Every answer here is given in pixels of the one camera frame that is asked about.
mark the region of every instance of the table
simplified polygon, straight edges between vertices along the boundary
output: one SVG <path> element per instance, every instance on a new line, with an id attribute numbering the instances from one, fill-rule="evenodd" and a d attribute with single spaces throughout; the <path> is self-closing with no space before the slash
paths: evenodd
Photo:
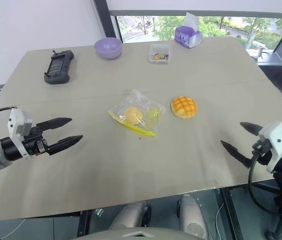
<path id="1" fill-rule="evenodd" d="M 33 123 L 73 119 L 49 130 L 49 144 L 83 134 L 53 156 L 17 160 L 0 171 L 0 220 L 76 212 L 244 184 L 248 170 L 220 140 L 251 157 L 257 138 L 239 122 L 282 120 L 282 94 L 232 37 L 204 38 L 193 49 L 173 40 L 168 65 L 147 62 L 150 42 L 123 45 L 116 60 L 96 56 L 93 46 L 71 47 L 67 84 L 49 85 L 43 72 L 51 50 L 29 51 L 0 92 L 0 107 L 17 105 Z M 131 89 L 167 107 L 156 137 L 140 136 L 106 111 Z M 170 102 L 191 96 L 197 115 L 176 118 Z M 8 136 L 8 112 L 0 112 L 0 139 Z M 270 179 L 264 166 L 254 181 Z"/>

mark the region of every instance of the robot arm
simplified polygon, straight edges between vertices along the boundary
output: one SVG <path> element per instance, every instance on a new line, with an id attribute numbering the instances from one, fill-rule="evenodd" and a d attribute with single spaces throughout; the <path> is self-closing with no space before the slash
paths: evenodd
<path id="1" fill-rule="evenodd" d="M 254 197 L 252 191 L 252 174 L 256 161 L 266 166 L 266 170 L 269 173 L 273 173 L 273 177 L 279 184 L 282 190 L 282 121 L 273 122 L 266 127 L 261 127 L 249 122 L 240 123 L 249 133 L 259 136 L 255 144 L 253 144 L 253 157 L 251 159 L 246 158 L 238 152 L 238 150 L 231 144 L 221 141 L 225 149 L 237 160 L 243 163 L 247 168 L 250 168 L 248 189 L 252 200 L 258 207 L 266 212 L 274 214 L 282 218 L 282 213 L 271 211 L 263 207 Z M 282 199 L 280 201 L 279 208 L 282 208 Z"/>
<path id="2" fill-rule="evenodd" d="M 67 117 L 58 117 L 31 127 L 30 116 L 20 109 L 12 108 L 7 124 L 9 137 L 0 139 L 0 170 L 17 159 L 29 159 L 31 155 L 43 153 L 53 155 L 79 142 L 82 135 L 69 136 L 53 145 L 48 145 L 42 136 L 43 131 L 62 127 L 71 120 Z"/>

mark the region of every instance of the black handheld controller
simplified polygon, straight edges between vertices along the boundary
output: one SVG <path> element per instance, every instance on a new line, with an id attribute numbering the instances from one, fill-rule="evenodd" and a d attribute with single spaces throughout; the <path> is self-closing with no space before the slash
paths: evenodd
<path id="1" fill-rule="evenodd" d="M 53 52 L 49 68 L 44 73 L 44 81 L 48 84 L 65 84 L 70 79 L 68 70 L 74 54 L 70 50 Z"/>

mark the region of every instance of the clear plastic container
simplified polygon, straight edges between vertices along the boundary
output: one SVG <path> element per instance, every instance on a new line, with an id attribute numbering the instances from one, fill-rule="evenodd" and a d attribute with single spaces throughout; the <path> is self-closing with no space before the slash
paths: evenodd
<path id="1" fill-rule="evenodd" d="M 170 60 L 170 44 L 151 44 L 148 61 L 151 64 L 168 64 Z"/>

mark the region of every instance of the egg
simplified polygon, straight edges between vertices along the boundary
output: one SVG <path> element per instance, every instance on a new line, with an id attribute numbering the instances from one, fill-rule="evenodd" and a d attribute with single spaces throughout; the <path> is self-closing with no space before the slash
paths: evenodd
<path id="1" fill-rule="evenodd" d="M 137 125 L 142 122 L 142 119 L 143 119 L 142 112 L 138 108 L 131 106 L 125 110 L 124 120 L 126 122 L 133 125 Z"/>

